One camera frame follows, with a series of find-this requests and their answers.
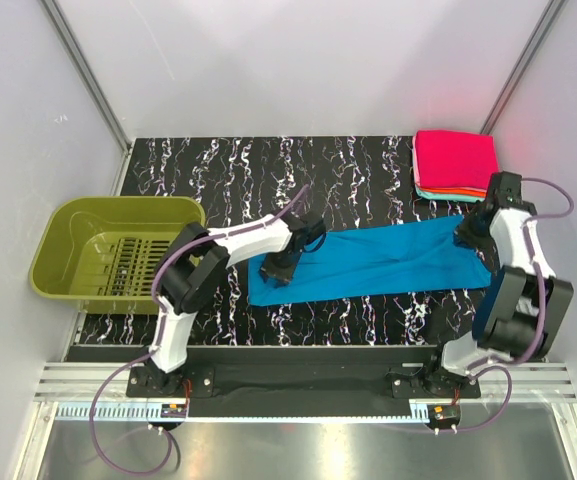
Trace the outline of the blue t shirt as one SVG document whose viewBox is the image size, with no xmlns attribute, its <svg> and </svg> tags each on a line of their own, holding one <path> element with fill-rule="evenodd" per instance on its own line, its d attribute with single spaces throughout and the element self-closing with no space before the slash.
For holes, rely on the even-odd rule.
<svg viewBox="0 0 577 480">
<path fill-rule="evenodd" d="M 292 281 L 278 286 L 260 275 L 263 256 L 248 262 L 248 302 L 267 307 L 454 289 L 486 288 L 491 273 L 477 253 L 456 245 L 463 217 L 327 234 L 299 260 Z"/>
</svg>

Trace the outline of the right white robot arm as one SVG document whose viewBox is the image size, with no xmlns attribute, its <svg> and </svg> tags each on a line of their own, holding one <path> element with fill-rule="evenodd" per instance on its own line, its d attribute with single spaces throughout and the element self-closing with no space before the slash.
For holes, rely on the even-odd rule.
<svg viewBox="0 0 577 480">
<path fill-rule="evenodd" d="M 443 344 L 422 371 L 422 385 L 449 396 L 492 366 L 519 365 L 550 350 L 574 288 L 549 266 L 538 238 L 542 220 L 522 196 L 525 177 L 491 176 L 484 200 L 456 228 L 454 242 L 497 254 L 491 284 L 470 333 Z"/>
</svg>

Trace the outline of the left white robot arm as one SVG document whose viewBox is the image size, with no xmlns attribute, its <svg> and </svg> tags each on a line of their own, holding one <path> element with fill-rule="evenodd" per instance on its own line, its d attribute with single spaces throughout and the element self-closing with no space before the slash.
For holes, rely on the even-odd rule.
<svg viewBox="0 0 577 480">
<path fill-rule="evenodd" d="M 151 293 L 158 319 L 141 383 L 164 396 L 182 388 L 194 320 L 213 300 L 230 267 L 261 256 L 262 282 L 284 287 L 307 247 L 321 246 L 325 236 L 323 218 L 312 212 L 269 214 L 230 228 L 207 229 L 197 222 L 185 226 L 155 270 Z"/>
</svg>

